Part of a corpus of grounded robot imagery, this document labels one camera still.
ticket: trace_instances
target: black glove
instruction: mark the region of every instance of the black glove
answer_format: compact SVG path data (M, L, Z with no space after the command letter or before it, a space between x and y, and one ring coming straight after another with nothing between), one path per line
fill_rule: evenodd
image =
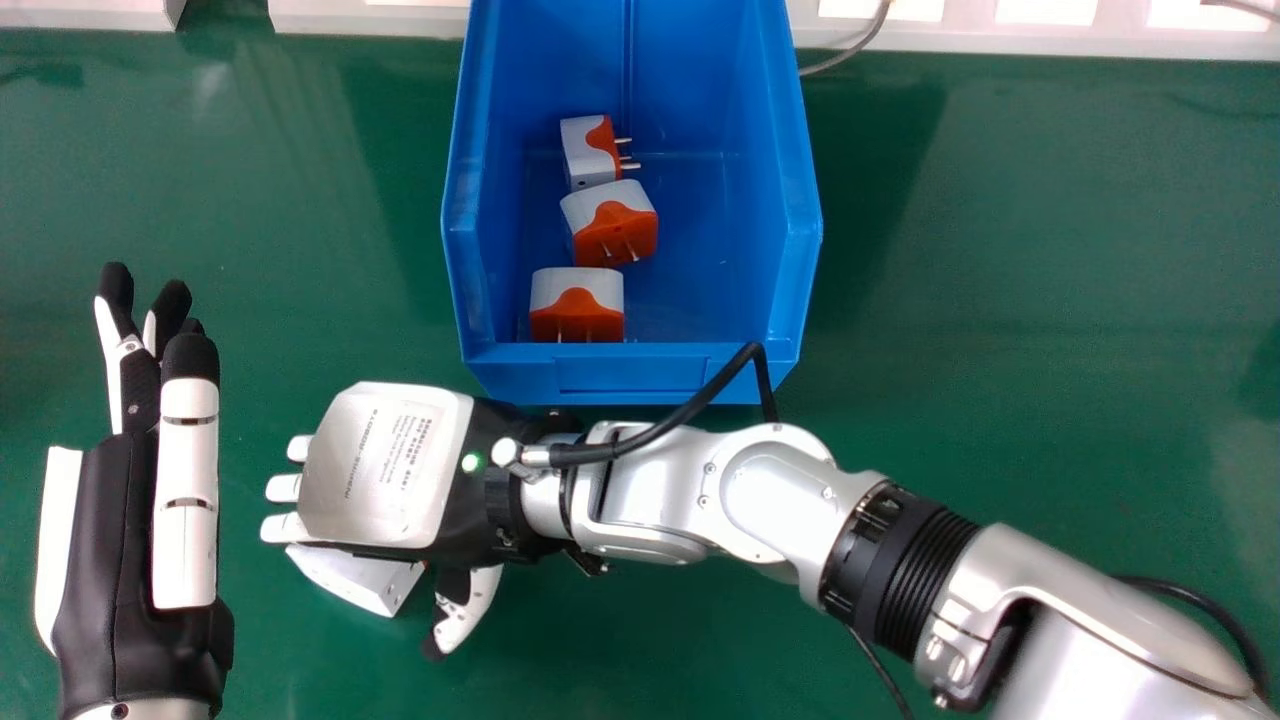
M83 456L78 477L79 454L50 451L41 511L36 624L58 657L61 720L100 706L125 717L131 702L165 698L207 705L210 716L221 708L230 610L215 597L157 611L151 591L161 380L219 382L218 350L189 307L187 287L172 281L140 333L128 269L102 269L95 315L116 434Z

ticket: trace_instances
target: black ribbed joint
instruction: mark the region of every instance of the black ribbed joint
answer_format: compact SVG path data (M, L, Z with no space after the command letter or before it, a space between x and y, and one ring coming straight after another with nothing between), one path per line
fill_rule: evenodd
M855 511L827 560L823 609L911 661L929 610L979 527L886 484Z

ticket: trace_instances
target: green table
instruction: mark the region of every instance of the green table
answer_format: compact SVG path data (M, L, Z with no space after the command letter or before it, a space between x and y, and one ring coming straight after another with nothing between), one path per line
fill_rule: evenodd
M177 36L0 33L0 716L55 706L40 486L47 445L108 430L106 259L140 297L186 278L223 350L227 717L893 716L832 620L727 561L513 569L429 665L426 589L388 621L259 543L268 475L337 391L479 391L438 232L457 59L278 37L238 1ZM806 100L827 233L785 416L847 468L1201 587L1280 646L1280 69L872 54Z

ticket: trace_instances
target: blue storage box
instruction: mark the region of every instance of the blue storage box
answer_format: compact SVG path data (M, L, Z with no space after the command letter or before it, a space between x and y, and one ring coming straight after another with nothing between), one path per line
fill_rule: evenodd
M572 265L562 118L607 113L659 218L626 342L529 342ZM822 213L783 0L476 0L442 208L462 357L520 405L678 404L750 340L795 366ZM750 369L718 402L755 402Z

